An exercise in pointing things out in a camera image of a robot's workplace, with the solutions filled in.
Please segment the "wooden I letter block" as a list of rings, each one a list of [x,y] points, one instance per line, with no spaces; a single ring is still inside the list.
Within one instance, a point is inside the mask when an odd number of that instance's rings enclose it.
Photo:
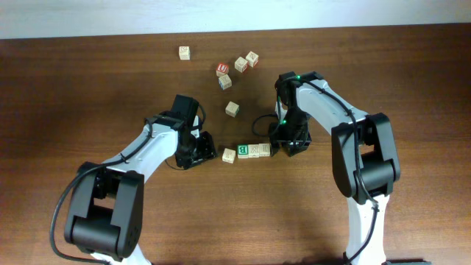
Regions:
[[[259,144],[258,145],[259,157],[270,157],[271,156],[271,145],[270,144]]]

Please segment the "wooden J letter block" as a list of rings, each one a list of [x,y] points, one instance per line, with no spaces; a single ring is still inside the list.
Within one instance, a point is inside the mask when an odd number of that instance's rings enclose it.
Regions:
[[[223,155],[222,155],[222,161],[226,163],[234,163],[236,158],[236,151],[232,149],[225,148]]]

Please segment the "wooden M letter block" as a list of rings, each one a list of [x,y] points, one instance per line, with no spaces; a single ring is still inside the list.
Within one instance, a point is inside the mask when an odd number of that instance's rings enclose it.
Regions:
[[[249,158],[259,158],[260,149],[258,144],[249,144],[248,145],[248,157]]]

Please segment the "green B letter block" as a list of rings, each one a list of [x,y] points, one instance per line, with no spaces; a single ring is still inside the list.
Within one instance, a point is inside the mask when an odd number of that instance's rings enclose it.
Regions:
[[[245,159],[249,157],[249,146],[247,144],[239,144],[237,146],[238,159]]]

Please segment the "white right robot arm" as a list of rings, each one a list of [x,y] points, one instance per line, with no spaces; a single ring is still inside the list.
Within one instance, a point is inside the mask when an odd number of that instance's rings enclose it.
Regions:
[[[347,199],[349,239],[345,264],[385,264],[383,230],[400,163],[389,118],[353,107],[313,71],[281,74],[275,82],[277,123],[269,126],[271,153],[304,152],[311,144],[309,119],[331,139],[334,181]]]

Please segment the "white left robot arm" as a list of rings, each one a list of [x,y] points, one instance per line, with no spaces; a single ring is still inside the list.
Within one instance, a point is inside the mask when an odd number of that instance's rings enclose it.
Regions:
[[[187,170],[217,156],[204,116],[163,112],[144,122],[141,134],[118,155],[103,163],[83,163],[54,209],[49,240],[56,255],[55,226],[70,197],[64,238],[91,264],[148,264],[138,245],[143,224],[144,186],[159,165],[175,157]]]

